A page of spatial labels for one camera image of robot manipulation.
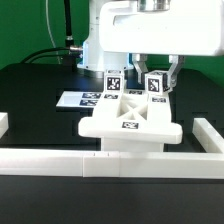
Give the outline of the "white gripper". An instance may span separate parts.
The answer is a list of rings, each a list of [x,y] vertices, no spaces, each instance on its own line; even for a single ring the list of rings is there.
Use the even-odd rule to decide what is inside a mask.
[[[160,12],[139,12],[135,1],[108,2],[100,12],[99,39],[106,51],[142,53],[132,55],[139,84],[148,72],[145,54],[170,55],[173,88],[184,56],[224,54],[224,0],[171,0]]]

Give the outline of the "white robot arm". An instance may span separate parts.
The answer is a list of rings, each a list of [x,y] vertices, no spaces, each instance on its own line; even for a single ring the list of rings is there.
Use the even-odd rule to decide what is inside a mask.
[[[168,55],[167,85],[186,56],[224,55],[224,0],[89,0],[82,66],[123,69],[129,54]]]

